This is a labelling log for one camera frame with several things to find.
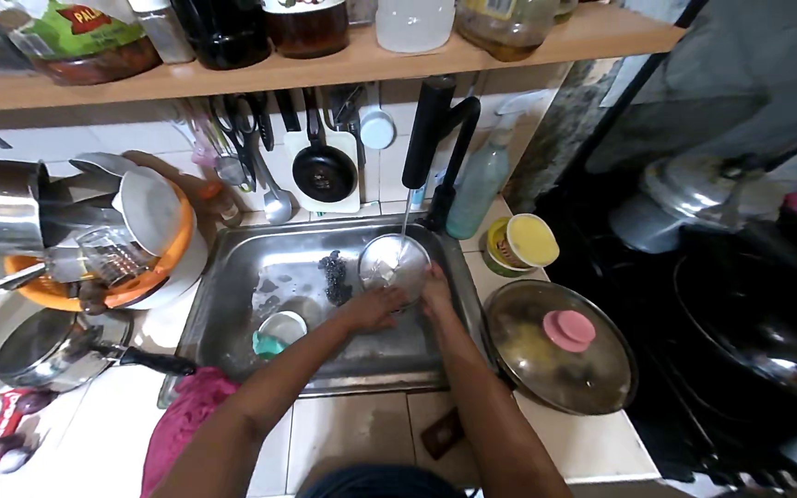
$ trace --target person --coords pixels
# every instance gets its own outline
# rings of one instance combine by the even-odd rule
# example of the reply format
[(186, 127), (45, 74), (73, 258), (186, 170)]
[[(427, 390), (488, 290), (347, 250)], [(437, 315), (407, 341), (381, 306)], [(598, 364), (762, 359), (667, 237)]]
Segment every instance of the person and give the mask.
[[(406, 298), (397, 288), (360, 294), (255, 372), (194, 434), (154, 498), (245, 496), (260, 447), (327, 358), (359, 331), (396, 324), (392, 312)], [(487, 498), (571, 498), (540, 438), (493, 374), (453, 310), (442, 269), (428, 268), (422, 305), (433, 323), (452, 396), (469, 439)], [(465, 496), (422, 470), (361, 466), (304, 496)], [(401, 492), (397, 487), (409, 490)]]

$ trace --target hand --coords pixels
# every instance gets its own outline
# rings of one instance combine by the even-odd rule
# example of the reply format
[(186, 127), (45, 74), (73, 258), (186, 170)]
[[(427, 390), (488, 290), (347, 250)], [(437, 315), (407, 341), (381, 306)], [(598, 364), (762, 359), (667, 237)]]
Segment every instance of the hand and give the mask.
[(407, 294), (403, 289), (381, 287), (350, 299), (338, 308), (334, 319), (343, 323), (349, 332), (394, 327), (396, 320), (391, 313), (401, 309), (406, 302)]
[(453, 311), (451, 287), (442, 267), (435, 261), (426, 268), (426, 282), (421, 292), (423, 311), (430, 319), (443, 311)]

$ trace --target cutting board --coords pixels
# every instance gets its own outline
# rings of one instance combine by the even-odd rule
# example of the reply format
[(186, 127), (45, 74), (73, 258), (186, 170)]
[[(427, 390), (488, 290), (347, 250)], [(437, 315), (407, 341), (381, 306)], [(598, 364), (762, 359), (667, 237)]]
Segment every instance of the cutting board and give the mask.
[[(355, 188), (349, 197), (340, 202), (321, 202), (310, 198), (304, 194), (297, 184), (294, 183), (294, 175), (291, 175), (291, 184), (284, 188), (291, 191), (301, 208), (311, 213), (358, 213), (361, 209), (361, 195), (359, 191), (359, 149), (356, 147), (355, 136), (347, 131), (334, 131), (325, 124), (324, 114), (319, 110), (322, 128), (325, 130), (325, 143), (339, 149), (352, 160), (355, 167)], [(285, 150), (288, 153), (289, 164), (293, 166), (294, 158), (300, 151), (309, 147), (309, 136), (306, 131), (289, 131), (285, 134)]]

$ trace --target pink lid knob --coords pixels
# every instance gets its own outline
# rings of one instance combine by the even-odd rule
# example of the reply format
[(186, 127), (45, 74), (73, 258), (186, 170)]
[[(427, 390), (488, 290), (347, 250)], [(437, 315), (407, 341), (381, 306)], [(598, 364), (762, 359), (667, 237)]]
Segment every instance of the pink lid knob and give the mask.
[(595, 339), (595, 326), (582, 313), (573, 310), (550, 311), (543, 317), (543, 330), (565, 351), (582, 353)]

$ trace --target spray bottle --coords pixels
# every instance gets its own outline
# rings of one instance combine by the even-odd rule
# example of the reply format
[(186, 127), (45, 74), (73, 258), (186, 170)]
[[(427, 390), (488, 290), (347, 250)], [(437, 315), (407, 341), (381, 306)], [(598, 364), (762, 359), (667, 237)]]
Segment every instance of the spray bottle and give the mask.
[(470, 157), (457, 197), (448, 213), (445, 230), (458, 240), (471, 238), (488, 214), (494, 198), (509, 178), (511, 169), (506, 147), (515, 134), (515, 123), (548, 90), (537, 90), (508, 98), (496, 114), (500, 123), (488, 142)]

